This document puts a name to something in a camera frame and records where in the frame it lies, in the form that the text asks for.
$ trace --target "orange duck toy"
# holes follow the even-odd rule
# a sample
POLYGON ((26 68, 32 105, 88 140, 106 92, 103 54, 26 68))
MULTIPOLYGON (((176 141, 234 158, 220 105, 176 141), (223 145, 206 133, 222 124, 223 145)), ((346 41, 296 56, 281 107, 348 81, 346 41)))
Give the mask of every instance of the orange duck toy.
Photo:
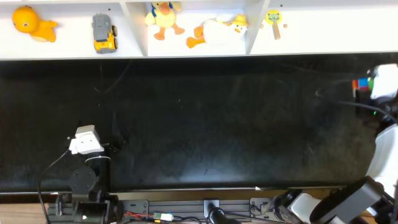
POLYGON ((54 27, 56 22, 43 21, 29 6, 22 6, 14 11, 12 21, 19 32, 28 33, 39 41, 55 42, 54 27))

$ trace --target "toy with wooden handle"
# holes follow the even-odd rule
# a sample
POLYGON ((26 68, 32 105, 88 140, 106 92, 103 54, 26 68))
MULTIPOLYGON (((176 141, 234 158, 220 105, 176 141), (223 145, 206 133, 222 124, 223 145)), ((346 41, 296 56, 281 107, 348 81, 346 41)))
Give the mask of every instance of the toy with wooden handle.
POLYGON ((272 31, 274 32, 275 40, 280 39, 278 23, 280 23, 281 20, 282 20, 282 15, 280 14, 279 11, 271 10, 267 12, 266 21, 268 24, 272 25, 272 31))

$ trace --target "yellow hat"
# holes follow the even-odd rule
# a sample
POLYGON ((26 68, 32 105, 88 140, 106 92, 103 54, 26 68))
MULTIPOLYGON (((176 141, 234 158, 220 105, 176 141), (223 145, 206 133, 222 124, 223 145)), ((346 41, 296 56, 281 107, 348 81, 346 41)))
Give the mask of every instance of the yellow hat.
POLYGON ((249 24, 246 22, 246 17, 242 14, 236 16, 235 20, 231 23, 236 24, 238 26, 248 26, 249 24))

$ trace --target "stuffed animal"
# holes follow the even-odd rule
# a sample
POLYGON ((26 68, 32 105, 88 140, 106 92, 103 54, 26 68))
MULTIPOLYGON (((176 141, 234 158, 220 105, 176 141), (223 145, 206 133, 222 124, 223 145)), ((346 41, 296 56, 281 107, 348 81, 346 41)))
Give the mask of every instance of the stuffed animal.
POLYGON ((233 44, 247 31, 248 23, 244 15, 239 14, 232 22, 217 20, 206 21, 203 26, 194 30, 196 38, 189 37, 187 46, 191 49, 198 44, 225 45, 233 44))
POLYGON ((167 28, 173 28, 176 35, 183 34, 185 29, 176 25, 177 16, 175 11, 181 11, 179 2, 152 2, 152 10, 145 17, 145 23, 150 26, 156 24, 160 31, 154 35, 158 40, 164 40, 164 33, 167 28))
POLYGON ((12 15, 12 21, 19 32, 28 33, 35 40, 55 42, 53 28, 57 26, 57 23, 41 20, 29 6, 16 9, 12 15))

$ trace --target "duck toy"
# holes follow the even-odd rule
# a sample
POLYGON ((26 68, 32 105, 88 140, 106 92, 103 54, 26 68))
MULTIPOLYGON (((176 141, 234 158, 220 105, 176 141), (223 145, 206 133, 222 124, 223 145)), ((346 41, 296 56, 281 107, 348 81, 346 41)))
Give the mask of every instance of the duck toy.
POLYGON ((194 37, 187 39, 187 46, 192 49, 198 44, 212 46, 233 44, 238 41, 248 29, 246 17, 242 14, 236 16, 231 22, 223 22, 218 17, 206 21, 203 26, 195 28, 194 37))
POLYGON ((173 28, 176 35, 183 34, 185 29, 178 27, 175 21, 176 11, 181 11, 179 2, 152 2, 152 10, 145 17, 145 24, 148 26, 156 24, 160 27, 160 31, 154 35, 157 40, 164 40, 164 33, 167 28, 173 28))
POLYGON ((29 6, 16 9, 12 15, 12 21, 19 32, 28 33, 35 40, 55 42, 53 28, 57 27, 57 23, 41 20, 39 15, 29 6))

